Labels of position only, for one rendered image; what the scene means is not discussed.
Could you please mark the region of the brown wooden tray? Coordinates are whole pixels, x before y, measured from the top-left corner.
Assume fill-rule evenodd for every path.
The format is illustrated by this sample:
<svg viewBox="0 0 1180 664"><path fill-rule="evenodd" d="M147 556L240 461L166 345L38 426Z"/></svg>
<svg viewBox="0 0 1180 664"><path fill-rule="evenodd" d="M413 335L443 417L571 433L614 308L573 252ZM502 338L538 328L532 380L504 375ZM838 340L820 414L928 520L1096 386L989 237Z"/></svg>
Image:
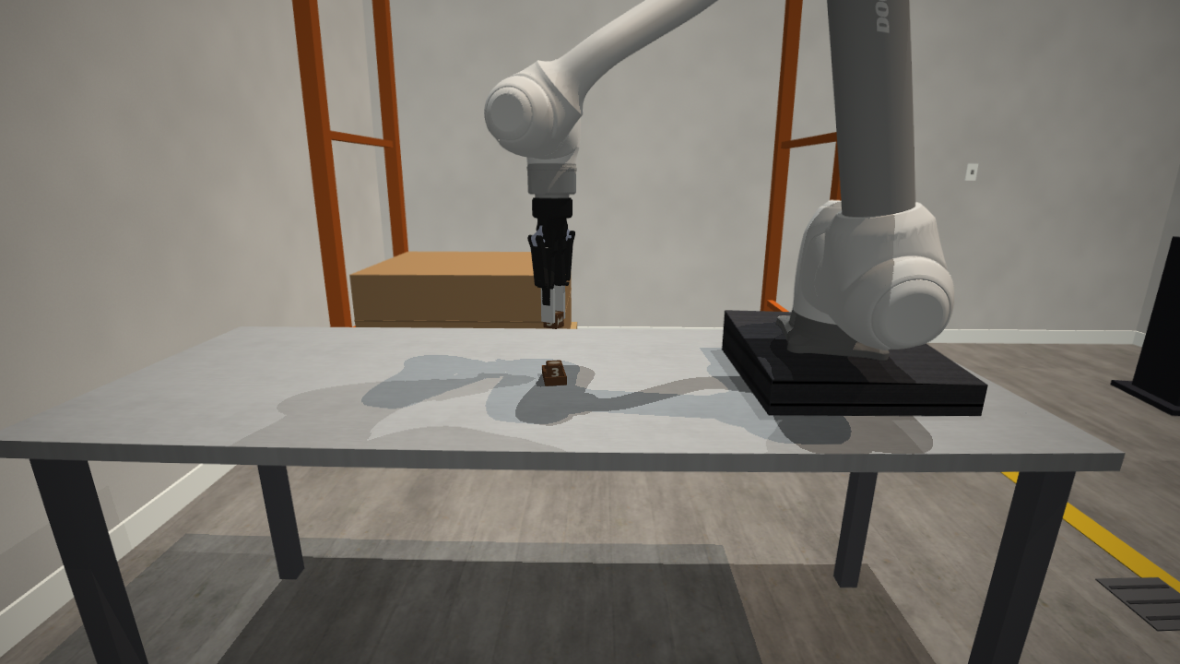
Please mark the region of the brown wooden tray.
<svg viewBox="0 0 1180 664"><path fill-rule="evenodd" d="M546 382L545 386L566 384L566 373L564 372L564 367L563 367L563 375L553 375L553 377L548 377L548 364L542 364L542 375L544 379L544 383Z"/></svg>

